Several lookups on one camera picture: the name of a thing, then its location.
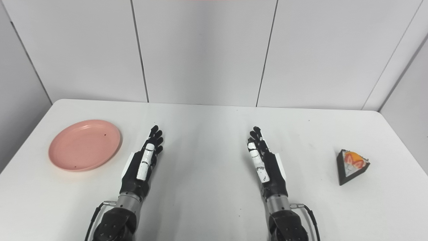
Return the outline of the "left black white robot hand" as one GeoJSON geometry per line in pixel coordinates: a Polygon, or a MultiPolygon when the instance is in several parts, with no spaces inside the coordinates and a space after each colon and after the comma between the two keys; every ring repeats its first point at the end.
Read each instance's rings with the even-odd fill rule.
{"type": "Polygon", "coordinates": [[[122,185],[119,193],[131,195],[140,202],[147,197],[150,184],[149,180],[156,166],[157,156],[163,150],[162,130],[158,125],[151,128],[148,139],[140,151],[135,152],[122,177],[122,185]]]}

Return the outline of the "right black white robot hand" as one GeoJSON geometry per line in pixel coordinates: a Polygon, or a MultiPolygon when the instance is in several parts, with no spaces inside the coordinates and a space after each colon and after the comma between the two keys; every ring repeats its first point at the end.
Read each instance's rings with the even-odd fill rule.
{"type": "Polygon", "coordinates": [[[269,150],[261,129],[254,126],[249,134],[247,149],[261,182],[262,197],[265,200],[272,196],[288,197],[284,168],[280,166],[277,156],[269,150]]]}

